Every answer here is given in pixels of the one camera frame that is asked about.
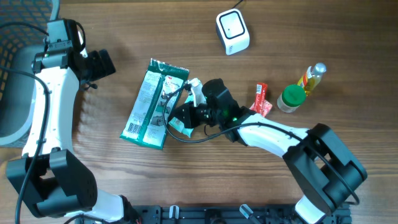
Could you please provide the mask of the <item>red toothpaste tube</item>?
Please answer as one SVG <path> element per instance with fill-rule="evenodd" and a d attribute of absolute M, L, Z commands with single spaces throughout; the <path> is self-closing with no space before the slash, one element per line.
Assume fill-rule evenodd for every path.
<path fill-rule="evenodd" d="M 265 83 L 258 82 L 256 85 L 256 96 L 253 105 L 250 107 L 251 110 L 256 113 L 262 113 L 264 102 L 266 100 L 266 91 L 268 85 Z"/>

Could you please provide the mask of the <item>red small carton box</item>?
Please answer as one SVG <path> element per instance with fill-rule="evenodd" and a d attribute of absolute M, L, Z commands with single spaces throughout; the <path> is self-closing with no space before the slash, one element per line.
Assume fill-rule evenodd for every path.
<path fill-rule="evenodd" d="M 255 102 L 254 104 L 254 111 L 256 113 L 261 114 L 261 116 L 266 117 L 267 114 L 271 111 L 272 104 L 267 100 L 262 100 L 259 102 Z"/>

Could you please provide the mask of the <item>teal wipes packet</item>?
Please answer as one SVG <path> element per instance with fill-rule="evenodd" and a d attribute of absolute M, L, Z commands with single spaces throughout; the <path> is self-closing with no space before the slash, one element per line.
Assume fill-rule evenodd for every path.
<path fill-rule="evenodd" d="M 170 127 L 174 128 L 179 133 L 182 133 L 182 134 L 188 136 L 189 138 L 191 138 L 191 135 L 193 132 L 192 128 L 186 128 L 184 123 L 176 117 L 168 119 L 169 114 L 175 108 L 176 99 L 177 99 L 177 94 L 175 94 L 174 96 L 171 96 L 171 95 L 172 95 L 172 92 L 167 93 L 167 99 L 170 99 L 170 100 L 167 103 L 167 109 L 165 110 L 165 119 L 168 121 L 168 124 Z"/>

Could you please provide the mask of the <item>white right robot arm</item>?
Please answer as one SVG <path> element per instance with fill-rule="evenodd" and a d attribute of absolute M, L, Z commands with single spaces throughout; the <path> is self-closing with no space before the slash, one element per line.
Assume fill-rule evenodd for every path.
<path fill-rule="evenodd" d="M 355 190 L 368 174 L 353 153 L 327 125 L 293 128 L 264 118 L 247 107 L 185 103 L 168 120 L 186 128 L 218 126 L 230 141 L 264 149 L 284 160 L 303 192 L 295 212 L 307 223 L 319 223 L 349 197 L 359 204 Z"/>

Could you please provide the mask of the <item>yellow oil bottle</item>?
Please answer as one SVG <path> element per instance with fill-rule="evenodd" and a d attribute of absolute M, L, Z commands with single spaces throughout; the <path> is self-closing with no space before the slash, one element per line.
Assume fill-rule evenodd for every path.
<path fill-rule="evenodd" d="M 303 88 L 305 94 L 309 96 L 320 83 L 325 73 L 326 65 L 324 63 L 317 63 L 314 66 L 309 66 L 307 71 L 300 77 L 297 85 Z"/>

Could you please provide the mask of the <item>green lid jar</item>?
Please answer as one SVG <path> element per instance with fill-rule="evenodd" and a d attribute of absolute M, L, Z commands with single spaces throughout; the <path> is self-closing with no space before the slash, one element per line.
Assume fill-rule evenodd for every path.
<path fill-rule="evenodd" d="M 285 113 L 294 112 L 306 99 L 304 89 L 299 85 L 287 86 L 277 99 L 277 106 Z"/>

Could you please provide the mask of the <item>green glove package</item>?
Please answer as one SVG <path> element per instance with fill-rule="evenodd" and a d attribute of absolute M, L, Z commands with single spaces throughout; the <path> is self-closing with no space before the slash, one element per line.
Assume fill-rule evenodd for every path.
<path fill-rule="evenodd" d="M 163 149 L 167 130 L 163 124 L 187 81 L 189 70 L 151 59 L 133 109 L 120 138 L 139 146 Z"/>

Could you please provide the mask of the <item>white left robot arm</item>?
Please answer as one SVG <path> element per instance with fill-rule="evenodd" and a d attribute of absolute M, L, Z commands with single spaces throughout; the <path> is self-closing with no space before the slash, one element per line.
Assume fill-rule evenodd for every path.
<path fill-rule="evenodd" d="M 73 152 L 76 94 L 116 71 L 106 50 L 84 54 L 85 47 L 85 32 L 77 21 L 47 24 L 45 47 L 29 73 L 36 89 L 29 138 L 21 158 L 7 164 L 6 176 L 19 195 L 17 208 L 26 206 L 36 218 L 140 223 L 127 198 L 100 190 Z"/>

